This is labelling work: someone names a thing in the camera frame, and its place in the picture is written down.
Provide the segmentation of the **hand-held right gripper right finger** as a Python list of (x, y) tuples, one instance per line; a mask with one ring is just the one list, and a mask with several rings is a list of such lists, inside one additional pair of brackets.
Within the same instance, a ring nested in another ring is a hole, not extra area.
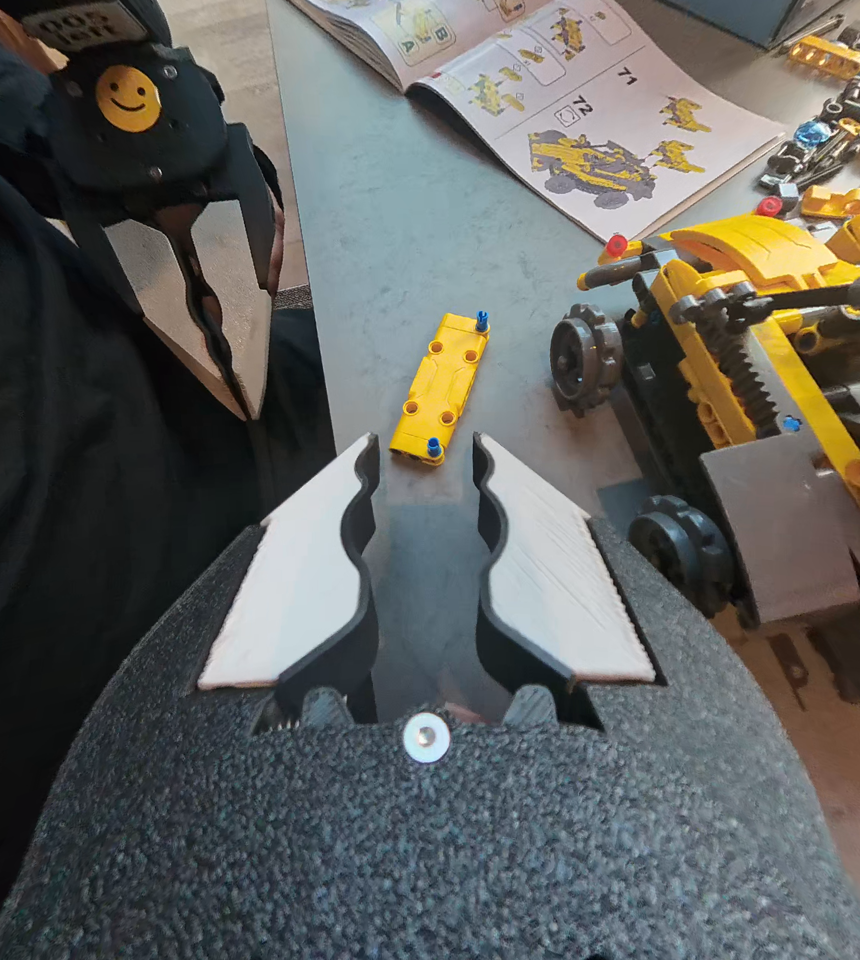
[(489, 434), (473, 437), (483, 612), (564, 685), (643, 683), (656, 666), (597, 545), (590, 515)]

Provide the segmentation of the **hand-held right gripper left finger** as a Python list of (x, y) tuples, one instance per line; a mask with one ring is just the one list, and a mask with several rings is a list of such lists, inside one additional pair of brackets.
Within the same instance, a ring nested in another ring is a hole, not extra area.
[(379, 481), (379, 439), (367, 433), (261, 522), (199, 690), (357, 690), (367, 679), (379, 628), (363, 554)]

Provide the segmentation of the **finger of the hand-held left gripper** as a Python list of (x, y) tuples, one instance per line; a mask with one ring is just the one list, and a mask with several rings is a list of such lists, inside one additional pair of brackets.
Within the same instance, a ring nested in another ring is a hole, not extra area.
[(239, 203), (209, 203), (189, 239), (197, 377), (234, 415), (255, 421), (267, 388), (272, 301), (258, 283)]
[(195, 322), (187, 306), (184, 274), (170, 241), (159, 231), (133, 221), (113, 225), (106, 234), (143, 309), (147, 325), (211, 392), (197, 377)]

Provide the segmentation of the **yellow rectangular brick block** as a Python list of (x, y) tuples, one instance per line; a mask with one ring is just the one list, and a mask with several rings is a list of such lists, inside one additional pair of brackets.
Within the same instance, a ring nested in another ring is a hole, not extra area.
[(490, 318), (482, 310), (465, 317), (443, 316), (420, 361), (394, 430), (436, 434), (445, 454), (464, 411), (490, 338)]

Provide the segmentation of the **yellow grey toy brick vehicle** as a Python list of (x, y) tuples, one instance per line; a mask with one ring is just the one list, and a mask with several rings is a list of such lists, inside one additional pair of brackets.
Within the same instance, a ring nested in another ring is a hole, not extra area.
[(630, 542), (708, 618), (807, 630), (860, 704), (860, 213), (617, 233), (577, 286), (634, 296), (549, 347), (559, 407), (613, 402), (652, 485)]

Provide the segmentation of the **grey desk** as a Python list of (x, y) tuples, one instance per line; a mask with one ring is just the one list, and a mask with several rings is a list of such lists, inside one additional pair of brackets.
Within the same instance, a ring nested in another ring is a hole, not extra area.
[[(784, 129), (830, 94), (731, 35), (657, 2), (621, 2), (704, 87)], [(338, 450), (366, 432), (384, 445), (366, 551), (382, 639), (373, 677), (381, 719), (449, 701), (487, 719), (508, 697), (473, 639), (484, 544), (471, 476), (474, 430), (621, 531), (649, 495), (613, 410), (559, 411), (549, 386), (553, 326), (582, 300), (576, 277), (600, 244), (519, 183), (459, 118), (400, 95), (287, 2), (268, 18)], [(440, 468), (388, 453), (406, 389), (446, 312), (495, 326)], [(817, 788), (860, 887), (860, 705), (788, 629), (807, 684), (791, 686), (765, 635), (735, 614), (713, 625), (770, 697)]]

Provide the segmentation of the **wooden beam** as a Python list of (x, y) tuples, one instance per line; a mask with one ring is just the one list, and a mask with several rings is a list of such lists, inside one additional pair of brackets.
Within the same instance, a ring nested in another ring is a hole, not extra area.
[(63, 54), (30, 36), (15, 19), (1, 9), (0, 43), (42, 74), (51, 74), (61, 69), (66, 62)]

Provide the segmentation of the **person's black clothing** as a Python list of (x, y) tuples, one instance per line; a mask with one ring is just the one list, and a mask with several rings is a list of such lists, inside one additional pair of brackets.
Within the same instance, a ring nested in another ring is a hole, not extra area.
[(0, 911), (120, 663), (335, 456), (310, 306), (267, 373), (246, 426), (0, 175)]

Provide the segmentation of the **building instruction booklet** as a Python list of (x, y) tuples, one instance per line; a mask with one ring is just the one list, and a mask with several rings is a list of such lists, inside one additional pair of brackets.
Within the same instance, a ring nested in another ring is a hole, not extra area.
[(292, 5), (399, 92), (435, 97), (603, 242), (656, 233), (783, 138), (688, 76), (617, 2)]

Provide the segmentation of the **pile of loose brick parts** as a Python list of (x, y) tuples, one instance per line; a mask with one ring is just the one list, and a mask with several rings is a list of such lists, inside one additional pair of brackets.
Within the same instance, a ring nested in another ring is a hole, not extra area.
[(837, 15), (780, 52), (794, 69), (840, 89), (769, 156), (754, 213), (845, 222), (860, 215), (860, 19)]

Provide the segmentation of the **blue cardboard box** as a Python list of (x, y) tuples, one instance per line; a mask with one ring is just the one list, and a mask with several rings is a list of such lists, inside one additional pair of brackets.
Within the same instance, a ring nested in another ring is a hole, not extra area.
[(738, 39), (771, 50), (800, 29), (810, 27), (839, 1), (665, 1)]

